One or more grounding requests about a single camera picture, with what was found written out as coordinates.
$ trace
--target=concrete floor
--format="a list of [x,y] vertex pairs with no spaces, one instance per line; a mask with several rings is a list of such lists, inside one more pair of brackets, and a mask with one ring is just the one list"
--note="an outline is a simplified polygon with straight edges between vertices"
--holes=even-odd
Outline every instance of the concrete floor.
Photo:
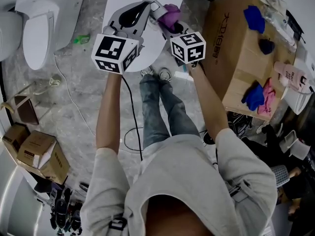
[[[55,52],[57,64],[61,72],[66,76],[70,94],[93,132],[95,132],[100,101],[108,74],[95,68],[91,60],[91,52],[96,35],[101,33],[106,2],[107,0],[84,0],[71,43],[66,48]],[[184,0],[181,6],[182,20],[194,30],[202,31],[204,17],[209,4],[206,0]],[[86,34],[91,34],[89,43],[84,45],[72,44],[76,36]],[[168,67],[172,72],[182,70],[181,67],[177,67],[174,59],[166,50],[161,53],[153,67],[155,69]],[[26,64],[23,49],[20,47],[15,55],[3,63],[3,80],[7,98],[33,81],[44,85],[53,74],[58,74],[53,59],[41,70],[33,71]],[[138,126],[142,127],[142,104],[139,92],[140,73],[126,73],[124,77],[132,90]],[[204,121],[193,82],[174,78],[172,85],[174,93],[185,103],[187,114],[200,131],[204,130]],[[79,190],[79,182],[89,182],[92,176],[95,138],[71,102],[65,81],[58,88],[36,97],[34,99],[35,102],[40,102],[40,105],[36,107],[38,117],[52,104],[56,104],[52,111],[40,121],[39,126],[29,125],[29,128],[30,130],[36,129],[57,137],[71,166],[66,184]],[[166,112],[161,103],[160,106],[162,117],[167,123]],[[281,117],[283,113],[284,111],[282,110],[275,116]],[[13,119],[19,121],[17,115],[14,115]],[[122,83],[121,139],[124,140],[125,133],[134,127],[129,92],[124,83]],[[135,130],[127,135],[126,143],[130,148],[138,149]],[[127,149],[124,143],[121,143],[119,159],[123,164],[129,181],[131,181],[140,162],[139,154],[136,151]]]

